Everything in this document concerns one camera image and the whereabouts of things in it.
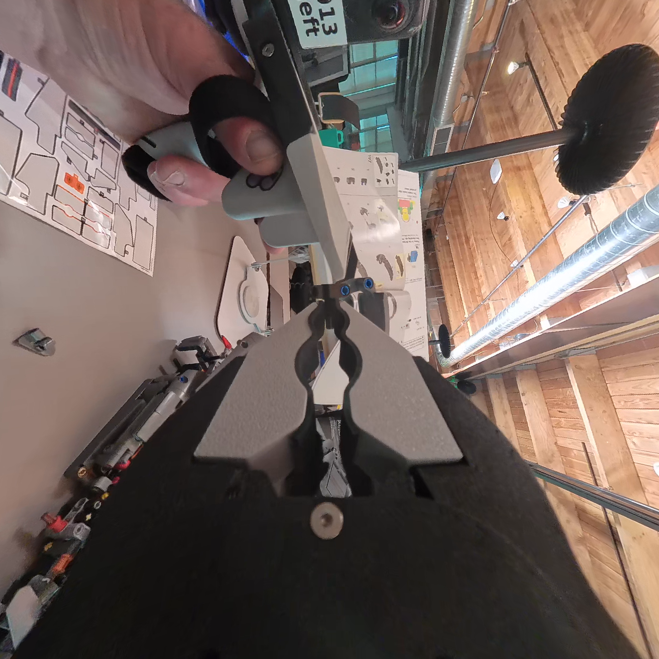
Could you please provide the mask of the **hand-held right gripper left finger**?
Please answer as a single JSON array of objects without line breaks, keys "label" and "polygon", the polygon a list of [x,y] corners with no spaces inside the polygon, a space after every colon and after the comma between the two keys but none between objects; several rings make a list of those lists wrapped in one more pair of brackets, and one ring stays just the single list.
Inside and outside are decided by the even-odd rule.
[{"label": "hand-held right gripper left finger", "polygon": [[250,344],[196,459],[261,471],[281,494],[319,492],[324,463],[309,379],[324,329],[325,303],[315,302]]}]

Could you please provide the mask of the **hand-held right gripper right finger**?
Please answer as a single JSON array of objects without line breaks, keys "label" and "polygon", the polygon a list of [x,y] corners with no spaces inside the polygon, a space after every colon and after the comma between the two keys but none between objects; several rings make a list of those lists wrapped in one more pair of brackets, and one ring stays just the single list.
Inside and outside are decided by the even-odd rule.
[{"label": "hand-held right gripper right finger", "polygon": [[346,302],[334,301],[334,326],[349,497],[433,497],[427,469],[464,457],[415,359]]}]

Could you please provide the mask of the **small toy brick beam subassembly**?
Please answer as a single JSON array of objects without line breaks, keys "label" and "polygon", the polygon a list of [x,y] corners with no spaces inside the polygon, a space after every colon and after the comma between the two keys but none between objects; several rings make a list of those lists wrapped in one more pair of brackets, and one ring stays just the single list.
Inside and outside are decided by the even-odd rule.
[{"label": "small toy brick beam subassembly", "polygon": [[359,294],[375,294],[375,282],[371,277],[343,279],[333,284],[313,285],[310,289],[310,301],[321,302],[324,309],[325,328],[333,330],[338,318],[339,302],[354,304],[349,298]]}]

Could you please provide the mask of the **grey toy brick car model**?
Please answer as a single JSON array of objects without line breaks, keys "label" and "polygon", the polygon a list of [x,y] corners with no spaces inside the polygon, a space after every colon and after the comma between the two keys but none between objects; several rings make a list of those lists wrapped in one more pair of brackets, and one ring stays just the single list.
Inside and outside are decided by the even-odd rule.
[{"label": "grey toy brick car model", "polygon": [[188,352],[193,361],[175,359],[174,373],[145,380],[71,463],[64,473],[72,487],[70,500],[42,515],[37,558],[1,598],[2,658],[12,658],[61,591],[103,504],[145,444],[225,363],[263,338],[251,333],[232,344],[222,336],[220,352],[205,337],[184,339],[175,352]]}]

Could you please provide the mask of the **person's left hand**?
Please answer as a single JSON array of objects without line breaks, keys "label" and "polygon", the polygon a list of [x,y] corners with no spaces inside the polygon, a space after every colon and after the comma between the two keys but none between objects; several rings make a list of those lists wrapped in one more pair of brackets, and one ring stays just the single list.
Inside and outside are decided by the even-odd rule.
[{"label": "person's left hand", "polygon": [[[208,78],[254,81],[245,58],[182,1],[2,1],[1,50],[52,78],[127,143],[177,122]],[[212,130],[239,169],[263,176],[283,164],[281,143],[258,121],[229,118]],[[227,183],[177,155],[146,174],[185,206],[220,202]]]}]

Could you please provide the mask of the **building instruction booklet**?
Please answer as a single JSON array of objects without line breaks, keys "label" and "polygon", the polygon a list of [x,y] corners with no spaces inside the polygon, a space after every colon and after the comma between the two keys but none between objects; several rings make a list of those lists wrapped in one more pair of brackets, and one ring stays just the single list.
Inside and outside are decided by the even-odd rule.
[{"label": "building instruction booklet", "polygon": [[428,360],[419,176],[400,169],[396,152],[324,151],[350,224],[358,276],[386,294],[390,336]]}]

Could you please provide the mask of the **pale booklet stand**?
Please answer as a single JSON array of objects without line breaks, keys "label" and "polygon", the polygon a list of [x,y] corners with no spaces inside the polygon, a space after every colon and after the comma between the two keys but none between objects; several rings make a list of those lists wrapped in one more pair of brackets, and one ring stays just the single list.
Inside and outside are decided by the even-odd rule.
[{"label": "pale booklet stand", "polygon": [[282,255],[258,260],[235,236],[216,317],[220,337],[235,347],[251,333],[267,335],[286,324],[293,315],[290,279],[296,266]]}]

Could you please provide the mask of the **metal ceiling conduit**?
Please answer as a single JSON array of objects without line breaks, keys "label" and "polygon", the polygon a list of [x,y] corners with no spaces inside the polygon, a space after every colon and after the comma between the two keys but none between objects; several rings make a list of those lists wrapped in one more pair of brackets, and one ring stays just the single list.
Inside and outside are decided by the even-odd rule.
[{"label": "metal ceiling conduit", "polygon": [[572,206],[567,208],[567,211],[561,216],[561,218],[554,224],[551,229],[539,240],[538,243],[536,243],[530,251],[528,251],[521,259],[519,259],[519,265],[516,269],[511,269],[510,272],[497,284],[493,290],[488,293],[488,295],[484,298],[483,301],[479,302],[478,305],[465,317],[465,319],[461,322],[460,325],[456,328],[456,330],[451,334],[451,337],[454,337],[458,331],[464,326],[468,324],[468,321],[476,314],[476,312],[484,306],[487,302],[490,301],[490,299],[498,292],[500,288],[502,288],[508,281],[511,279],[514,274],[524,268],[524,265],[531,259],[532,256],[535,255],[535,253],[540,249],[541,246],[544,245],[544,243],[549,239],[550,236],[554,235],[555,232],[558,230],[559,227],[568,219],[570,218],[575,210],[583,205],[585,202],[588,202],[590,200],[591,194],[586,194],[582,195],[578,198],[577,203]]}]

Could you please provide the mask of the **small grey toy brick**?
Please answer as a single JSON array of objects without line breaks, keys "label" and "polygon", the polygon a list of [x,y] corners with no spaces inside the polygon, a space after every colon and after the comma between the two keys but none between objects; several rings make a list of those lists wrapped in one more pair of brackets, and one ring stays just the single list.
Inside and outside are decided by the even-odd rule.
[{"label": "small grey toy brick", "polygon": [[12,344],[43,357],[53,356],[56,345],[54,339],[38,327],[21,334]]}]

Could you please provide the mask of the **white sticker sheet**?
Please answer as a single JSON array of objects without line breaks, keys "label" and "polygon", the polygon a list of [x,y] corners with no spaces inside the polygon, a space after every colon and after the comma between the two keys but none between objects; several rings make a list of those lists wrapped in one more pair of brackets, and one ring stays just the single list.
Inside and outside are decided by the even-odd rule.
[{"label": "white sticker sheet", "polygon": [[1,52],[1,201],[153,276],[158,201],[125,144],[51,78]]}]

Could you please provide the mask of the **black pole with toothed disc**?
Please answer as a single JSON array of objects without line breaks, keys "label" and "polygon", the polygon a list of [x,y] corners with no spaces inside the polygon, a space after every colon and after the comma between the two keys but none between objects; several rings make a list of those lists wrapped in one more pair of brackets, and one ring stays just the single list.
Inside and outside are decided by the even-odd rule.
[{"label": "black pole with toothed disc", "polygon": [[402,163],[411,172],[446,169],[557,147],[556,175],[579,196],[604,191],[638,162],[658,124],[658,54],[629,44],[605,54],[582,76],[562,127],[535,135]]}]

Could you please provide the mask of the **grey ceiling ventilation duct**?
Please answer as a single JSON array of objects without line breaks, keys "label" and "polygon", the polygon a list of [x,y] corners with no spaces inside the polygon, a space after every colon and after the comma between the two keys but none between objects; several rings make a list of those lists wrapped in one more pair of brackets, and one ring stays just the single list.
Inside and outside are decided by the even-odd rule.
[{"label": "grey ceiling ventilation duct", "polygon": [[443,42],[440,68],[436,79],[429,127],[441,128],[452,123],[467,47],[476,17],[478,1],[451,1]]}]

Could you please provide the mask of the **chrome rail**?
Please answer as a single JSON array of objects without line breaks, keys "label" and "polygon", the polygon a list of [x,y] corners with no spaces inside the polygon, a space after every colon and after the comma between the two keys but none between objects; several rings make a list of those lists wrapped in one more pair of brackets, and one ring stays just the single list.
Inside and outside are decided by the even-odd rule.
[{"label": "chrome rail", "polygon": [[534,475],[548,484],[586,499],[606,510],[658,531],[658,509],[605,488],[580,481],[548,467],[526,461]]}]

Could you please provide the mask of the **silver spiral ventilation duct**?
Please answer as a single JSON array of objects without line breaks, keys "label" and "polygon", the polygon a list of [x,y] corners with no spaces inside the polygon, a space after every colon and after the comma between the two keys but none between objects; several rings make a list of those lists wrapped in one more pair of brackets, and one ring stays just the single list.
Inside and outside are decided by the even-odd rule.
[{"label": "silver spiral ventilation duct", "polygon": [[538,280],[438,363],[447,368],[658,242],[658,186]]}]

